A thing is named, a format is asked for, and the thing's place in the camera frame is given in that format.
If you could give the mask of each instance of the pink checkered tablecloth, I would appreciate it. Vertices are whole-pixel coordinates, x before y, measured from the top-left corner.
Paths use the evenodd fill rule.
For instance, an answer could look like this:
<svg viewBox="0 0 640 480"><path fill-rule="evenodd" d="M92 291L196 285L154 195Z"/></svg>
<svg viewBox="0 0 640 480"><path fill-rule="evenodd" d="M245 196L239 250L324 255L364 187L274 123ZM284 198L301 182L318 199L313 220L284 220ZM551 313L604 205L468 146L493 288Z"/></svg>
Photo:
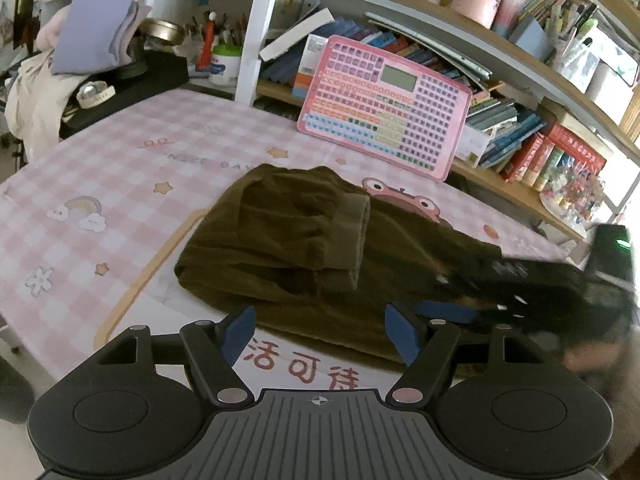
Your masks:
<svg viewBox="0 0 640 480"><path fill-rule="evenodd" d="M64 376L94 352L98 328L187 218L264 162L324 165L357 185L373 179L366 183L423 203L434 220L498 244L504 254L563 257L544 238L445 184L300 134L284 118L173 90L94 124L2 184L0 312L36 359L55 378ZM185 306L164 316L144 303L156 285L143 285L122 322L174 316L156 330L177 330L206 313ZM264 370L259 364L267 361L257 359L244 361ZM302 366L295 361L292 376Z"/></svg>

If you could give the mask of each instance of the paper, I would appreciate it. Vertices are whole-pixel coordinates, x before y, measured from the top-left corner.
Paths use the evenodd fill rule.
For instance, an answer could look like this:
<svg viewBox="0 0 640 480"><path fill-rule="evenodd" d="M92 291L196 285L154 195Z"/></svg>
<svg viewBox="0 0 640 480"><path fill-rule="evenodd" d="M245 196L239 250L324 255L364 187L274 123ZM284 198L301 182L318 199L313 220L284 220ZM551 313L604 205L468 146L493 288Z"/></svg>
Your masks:
<svg viewBox="0 0 640 480"><path fill-rule="evenodd" d="M489 135L465 124L456 146L456 157L476 168L490 141Z"/></svg>

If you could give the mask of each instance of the black device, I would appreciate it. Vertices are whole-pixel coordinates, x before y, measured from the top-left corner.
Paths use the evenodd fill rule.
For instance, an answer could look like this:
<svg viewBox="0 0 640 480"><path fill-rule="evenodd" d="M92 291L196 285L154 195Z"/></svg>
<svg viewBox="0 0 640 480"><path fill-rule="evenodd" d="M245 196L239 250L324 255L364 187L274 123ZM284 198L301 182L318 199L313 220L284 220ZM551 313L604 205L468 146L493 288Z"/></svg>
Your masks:
<svg viewBox="0 0 640 480"><path fill-rule="evenodd" d="M263 390L254 399L232 370L254 334L252 307L172 335L133 326L35 403L28 430L42 480L602 479L593 466L612 433L607 403L522 326L546 317L549 330L591 338L628 319L629 249L624 228L600 226L584 272L505 259L455 278L525 313L491 314L509 324L390 304L386 332L408 368L385 400L376 390ZM566 292L546 312L535 301L545 283ZM558 321L563 305L571 327ZM584 318L598 311L596 327ZM458 364L477 362L485 373L451 386ZM184 366L191 389L156 364Z"/></svg>

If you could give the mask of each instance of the folded clothing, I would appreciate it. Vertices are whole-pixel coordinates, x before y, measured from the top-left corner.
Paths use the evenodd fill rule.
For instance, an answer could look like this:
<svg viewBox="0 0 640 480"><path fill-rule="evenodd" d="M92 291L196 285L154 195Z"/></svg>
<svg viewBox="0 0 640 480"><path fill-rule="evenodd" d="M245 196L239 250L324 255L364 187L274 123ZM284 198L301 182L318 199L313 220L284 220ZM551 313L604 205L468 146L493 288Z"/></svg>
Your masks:
<svg viewBox="0 0 640 480"><path fill-rule="evenodd" d="M310 348L400 363L385 334L386 305L456 302L437 277L500 249L377 198L367 222L366 197L329 168L263 164L198 226L175 266L178 282L225 312L252 304L258 325Z"/></svg>
<svg viewBox="0 0 640 480"><path fill-rule="evenodd" d="M127 45L149 10L141 0L73 0L51 73L90 75L131 63Z"/></svg>
<svg viewBox="0 0 640 480"><path fill-rule="evenodd" d="M52 75L52 50L24 60L6 100L9 131L24 142L29 162L58 144L62 113L85 75Z"/></svg>

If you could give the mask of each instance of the flower print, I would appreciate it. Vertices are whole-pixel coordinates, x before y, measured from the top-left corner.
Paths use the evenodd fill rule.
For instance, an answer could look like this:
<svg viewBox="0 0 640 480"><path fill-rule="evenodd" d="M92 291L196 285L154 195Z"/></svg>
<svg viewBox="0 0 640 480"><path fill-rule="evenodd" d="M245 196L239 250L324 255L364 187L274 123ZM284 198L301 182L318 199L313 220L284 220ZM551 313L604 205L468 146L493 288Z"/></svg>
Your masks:
<svg viewBox="0 0 640 480"><path fill-rule="evenodd" d="M69 208L64 204L60 204L52 211L49 211L47 213L47 217L53 220L57 220L58 222L64 222L67 218L69 218Z"/></svg>
<svg viewBox="0 0 640 480"><path fill-rule="evenodd" d="M78 222L78 227L85 231L101 233L107 228L107 221L104 216L98 213L91 213L89 216Z"/></svg>
<svg viewBox="0 0 640 480"><path fill-rule="evenodd" d="M53 273L53 269L44 270L42 267L36 267L33 276L27 278L24 285L31 289L31 295L37 298L42 291L49 292L51 290L51 282L49 278Z"/></svg>

